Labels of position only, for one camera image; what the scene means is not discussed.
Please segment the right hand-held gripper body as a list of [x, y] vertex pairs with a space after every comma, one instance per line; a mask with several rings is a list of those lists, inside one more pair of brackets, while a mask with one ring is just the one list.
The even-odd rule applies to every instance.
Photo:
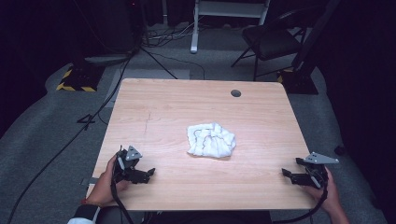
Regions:
[[336, 164], [339, 162], [339, 160], [312, 152], [303, 159], [303, 162], [305, 170], [310, 175], [314, 187], [316, 189], [321, 189], [328, 181], [328, 174], [325, 165]]

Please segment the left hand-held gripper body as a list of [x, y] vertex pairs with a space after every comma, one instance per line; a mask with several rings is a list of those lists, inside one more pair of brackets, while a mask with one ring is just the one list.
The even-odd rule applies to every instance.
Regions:
[[141, 157], [141, 153], [133, 146], [129, 146], [127, 149], [121, 148], [120, 151], [116, 153], [116, 164], [113, 174], [115, 181], [119, 183], [121, 180], [125, 180], [137, 183], [139, 181], [139, 176], [135, 166], [138, 164]]

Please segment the black folding chair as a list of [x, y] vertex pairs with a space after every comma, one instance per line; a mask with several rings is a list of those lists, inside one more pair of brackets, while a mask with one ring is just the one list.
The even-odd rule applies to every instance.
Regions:
[[232, 67], [242, 59], [253, 57], [253, 80], [256, 80], [262, 76], [258, 73], [259, 61], [298, 53], [304, 45], [307, 29], [312, 25], [316, 10], [315, 7], [294, 9], [263, 25], [244, 29], [242, 37], [247, 48], [232, 63]]

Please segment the white metal desk frame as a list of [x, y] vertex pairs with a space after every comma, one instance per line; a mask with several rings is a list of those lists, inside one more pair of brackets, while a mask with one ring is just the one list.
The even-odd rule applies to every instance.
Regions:
[[269, 9], [271, 0], [263, 3], [240, 3], [240, 2], [215, 2], [210, 0], [194, 0], [193, 31], [191, 37], [192, 54], [198, 51], [199, 19], [201, 16], [221, 16], [259, 19], [263, 24]]

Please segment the black stand hazard-striped base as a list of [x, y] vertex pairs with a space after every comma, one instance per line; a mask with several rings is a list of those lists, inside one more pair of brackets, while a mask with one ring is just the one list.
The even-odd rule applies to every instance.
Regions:
[[96, 91], [106, 67], [130, 60], [144, 33], [142, 0], [53, 0], [71, 65], [60, 90]]
[[313, 60], [309, 55], [320, 37], [322, 30], [332, 16], [341, 0], [329, 0], [323, 13], [318, 17], [315, 25], [305, 40], [301, 51], [294, 58], [291, 72], [281, 70], [277, 73], [277, 81], [281, 83], [288, 94], [317, 94], [318, 90], [311, 78], [315, 68]]

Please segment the white cloth with coloured stitching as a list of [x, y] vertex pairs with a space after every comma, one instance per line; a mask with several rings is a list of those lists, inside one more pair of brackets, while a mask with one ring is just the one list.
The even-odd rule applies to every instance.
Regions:
[[235, 135], [216, 122], [189, 126], [188, 153], [198, 157], [225, 158], [233, 154]]

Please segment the person's left hand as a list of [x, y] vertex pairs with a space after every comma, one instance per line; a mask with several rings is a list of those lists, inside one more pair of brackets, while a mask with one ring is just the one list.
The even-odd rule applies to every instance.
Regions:
[[100, 174], [90, 195], [85, 199], [86, 204], [104, 207], [114, 201], [111, 192], [113, 167], [116, 157], [113, 156], [107, 163], [106, 169]]

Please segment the person's dark clothing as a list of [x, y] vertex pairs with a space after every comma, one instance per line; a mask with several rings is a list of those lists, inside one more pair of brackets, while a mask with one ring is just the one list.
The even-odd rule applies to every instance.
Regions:
[[[266, 211], [144, 212], [134, 224], [273, 224]], [[96, 224], [130, 224], [117, 206], [103, 209]]]

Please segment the person's right hand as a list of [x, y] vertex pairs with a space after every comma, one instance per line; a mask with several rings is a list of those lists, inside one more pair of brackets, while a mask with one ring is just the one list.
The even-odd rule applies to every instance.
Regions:
[[[335, 215], [336, 213], [342, 211], [342, 206], [340, 204], [338, 190], [332, 177], [332, 173], [329, 169], [326, 169], [326, 171], [328, 173], [328, 195], [321, 208], [324, 209], [329, 215]], [[323, 189], [315, 189], [309, 186], [303, 186], [303, 190], [311, 195], [316, 201], [321, 198], [322, 193], [324, 192]]]

